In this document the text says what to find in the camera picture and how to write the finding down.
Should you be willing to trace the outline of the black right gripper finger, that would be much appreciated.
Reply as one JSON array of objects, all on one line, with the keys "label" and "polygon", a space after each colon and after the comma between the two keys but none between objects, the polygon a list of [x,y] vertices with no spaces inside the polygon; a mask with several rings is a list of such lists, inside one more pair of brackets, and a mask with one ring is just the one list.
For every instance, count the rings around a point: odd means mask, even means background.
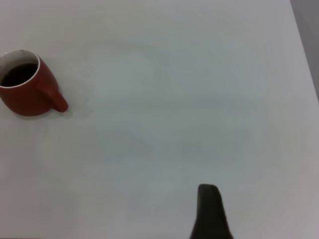
[{"label": "black right gripper finger", "polygon": [[197,211],[191,239],[232,239],[219,189],[200,184],[197,190]]}]

